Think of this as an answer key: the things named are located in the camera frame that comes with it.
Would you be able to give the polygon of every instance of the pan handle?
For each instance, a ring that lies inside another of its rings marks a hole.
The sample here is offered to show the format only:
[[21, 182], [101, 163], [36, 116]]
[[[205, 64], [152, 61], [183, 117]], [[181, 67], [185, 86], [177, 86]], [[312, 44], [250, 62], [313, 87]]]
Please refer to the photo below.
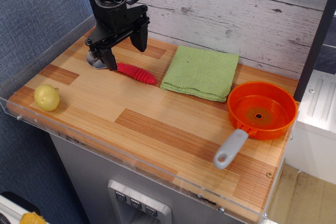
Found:
[[243, 144], [248, 139], [248, 134], [236, 129], [221, 145], [214, 156], [214, 165], [218, 169], [225, 169], [237, 155]]

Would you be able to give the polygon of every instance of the toy frying pan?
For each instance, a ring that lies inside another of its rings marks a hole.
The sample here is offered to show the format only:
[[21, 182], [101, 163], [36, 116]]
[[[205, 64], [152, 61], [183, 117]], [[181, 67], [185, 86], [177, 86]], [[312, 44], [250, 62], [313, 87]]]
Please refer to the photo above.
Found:
[[225, 169], [245, 141], [271, 140], [284, 135], [298, 113], [286, 90], [267, 82], [247, 82], [234, 88], [228, 99], [229, 119], [236, 130], [218, 149], [214, 165]]

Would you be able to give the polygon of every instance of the red toy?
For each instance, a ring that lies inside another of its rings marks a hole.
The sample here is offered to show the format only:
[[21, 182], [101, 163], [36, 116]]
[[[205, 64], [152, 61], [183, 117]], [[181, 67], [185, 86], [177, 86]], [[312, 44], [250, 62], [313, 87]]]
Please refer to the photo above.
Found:
[[156, 84], [156, 78], [154, 75], [142, 68], [124, 63], [117, 63], [117, 66], [119, 72], [129, 75], [135, 80], [142, 81], [147, 84]]

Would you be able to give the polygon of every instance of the green towel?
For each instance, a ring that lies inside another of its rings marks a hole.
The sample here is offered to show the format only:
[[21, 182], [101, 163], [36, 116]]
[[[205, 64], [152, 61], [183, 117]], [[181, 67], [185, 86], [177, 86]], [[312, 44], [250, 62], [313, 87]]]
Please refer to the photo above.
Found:
[[161, 89], [225, 102], [239, 55], [179, 46]]

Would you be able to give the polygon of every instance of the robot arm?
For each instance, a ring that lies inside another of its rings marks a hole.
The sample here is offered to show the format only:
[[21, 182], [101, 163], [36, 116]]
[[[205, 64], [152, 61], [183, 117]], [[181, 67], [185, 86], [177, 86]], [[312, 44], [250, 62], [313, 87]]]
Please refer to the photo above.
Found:
[[92, 58], [98, 58], [110, 70], [117, 70], [111, 48], [130, 37], [135, 48], [144, 52], [147, 47], [149, 18], [147, 6], [127, 8], [138, 0], [89, 0], [97, 25], [86, 39]]

